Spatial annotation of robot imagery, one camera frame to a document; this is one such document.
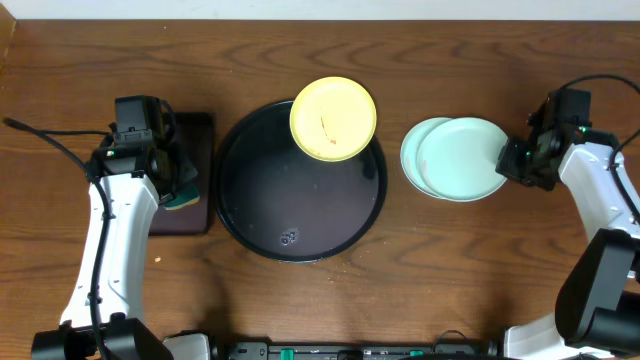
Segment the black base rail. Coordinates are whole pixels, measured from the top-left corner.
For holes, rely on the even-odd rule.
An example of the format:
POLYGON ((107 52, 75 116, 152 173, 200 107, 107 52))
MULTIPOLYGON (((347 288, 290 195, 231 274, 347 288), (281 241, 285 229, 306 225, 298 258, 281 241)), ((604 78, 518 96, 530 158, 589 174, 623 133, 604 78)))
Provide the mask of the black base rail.
POLYGON ((496 341, 470 339, 447 330, 427 343, 398 342, 274 342, 247 339, 225 348, 227 360, 427 360, 503 359, 496 341))

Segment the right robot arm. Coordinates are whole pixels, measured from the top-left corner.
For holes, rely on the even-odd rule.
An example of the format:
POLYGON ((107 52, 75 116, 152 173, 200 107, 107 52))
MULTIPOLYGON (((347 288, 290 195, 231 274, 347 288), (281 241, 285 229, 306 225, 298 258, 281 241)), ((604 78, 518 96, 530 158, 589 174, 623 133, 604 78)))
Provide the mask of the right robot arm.
POLYGON ((610 133, 578 127, 517 138, 497 172, 550 190, 561 182, 576 203, 587 248, 562 285, 555 310, 506 330, 501 352, 513 359, 595 359, 639 353, 639 196, 610 133))

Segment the dark rectangular tray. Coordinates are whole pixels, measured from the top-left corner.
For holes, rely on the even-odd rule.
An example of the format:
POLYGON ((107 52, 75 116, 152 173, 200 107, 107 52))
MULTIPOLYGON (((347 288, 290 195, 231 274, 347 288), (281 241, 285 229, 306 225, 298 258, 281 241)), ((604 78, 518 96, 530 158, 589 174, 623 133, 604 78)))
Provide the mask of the dark rectangular tray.
POLYGON ((215 116, 206 112, 176 114, 176 133, 172 141, 182 144, 199 174, 195 184, 200 200, 179 210, 168 211, 160 205, 154 215, 152 236, 202 235, 210 225, 210 188, 213 175, 215 116))

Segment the mint plate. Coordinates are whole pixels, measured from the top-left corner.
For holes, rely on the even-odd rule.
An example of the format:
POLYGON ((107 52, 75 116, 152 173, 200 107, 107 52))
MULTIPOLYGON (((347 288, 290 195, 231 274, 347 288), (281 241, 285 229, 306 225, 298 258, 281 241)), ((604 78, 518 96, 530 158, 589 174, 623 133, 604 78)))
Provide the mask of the mint plate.
POLYGON ((417 165, 417 152, 425 137, 434 128, 448 121, 450 121, 448 117, 435 117, 416 124, 406 134, 400 149, 401 167, 408 181, 420 192, 437 199, 440 199, 440 196, 435 194, 421 178, 417 165))
POLYGON ((506 177, 496 171, 508 136, 476 117, 449 120, 431 130, 416 154, 419 176, 433 193, 453 202, 483 199, 500 189, 506 177))

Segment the yellow plate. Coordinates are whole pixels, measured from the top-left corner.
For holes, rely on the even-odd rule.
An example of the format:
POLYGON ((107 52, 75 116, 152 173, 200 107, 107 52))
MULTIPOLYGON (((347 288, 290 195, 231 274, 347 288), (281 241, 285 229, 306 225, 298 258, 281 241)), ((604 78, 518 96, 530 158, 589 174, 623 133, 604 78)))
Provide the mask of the yellow plate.
POLYGON ((362 152, 372 140, 377 110, 370 93, 345 77, 324 77, 305 86, 291 106, 289 127, 310 157, 340 162, 362 152))

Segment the green yellow sponge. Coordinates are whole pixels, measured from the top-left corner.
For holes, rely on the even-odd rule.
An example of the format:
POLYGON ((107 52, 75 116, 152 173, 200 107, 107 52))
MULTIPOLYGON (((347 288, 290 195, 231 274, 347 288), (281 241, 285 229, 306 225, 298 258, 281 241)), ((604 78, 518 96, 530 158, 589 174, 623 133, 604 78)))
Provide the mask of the green yellow sponge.
POLYGON ((168 211, 175 211, 186 206, 194 205, 200 200, 200 192, 194 183, 189 183, 180 189, 170 201, 167 201, 163 208, 168 211))

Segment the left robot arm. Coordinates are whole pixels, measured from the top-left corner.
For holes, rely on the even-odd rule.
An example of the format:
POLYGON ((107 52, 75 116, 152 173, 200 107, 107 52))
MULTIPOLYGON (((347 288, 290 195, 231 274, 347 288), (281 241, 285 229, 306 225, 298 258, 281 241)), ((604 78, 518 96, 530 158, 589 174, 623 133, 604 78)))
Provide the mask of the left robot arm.
POLYGON ((145 325, 144 259, 152 220, 175 192, 171 150, 148 145, 96 149, 85 168, 90 223, 74 292, 58 329, 35 335, 34 359, 211 359, 208 335, 161 340, 145 325))

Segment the round black tray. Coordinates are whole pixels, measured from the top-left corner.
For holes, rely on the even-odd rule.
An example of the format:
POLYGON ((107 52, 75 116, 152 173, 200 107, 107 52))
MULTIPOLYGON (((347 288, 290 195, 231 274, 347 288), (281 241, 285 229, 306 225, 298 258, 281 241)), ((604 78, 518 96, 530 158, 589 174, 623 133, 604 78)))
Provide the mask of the round black tray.
POLYGON ((388 185, 377 139, 356 156, 324 162, 304 153, 289 128, 290 101, 261 107, 222 142, 215 165, 216 211, 249 250, 284 262, 339 254, 374 225, 388 185))

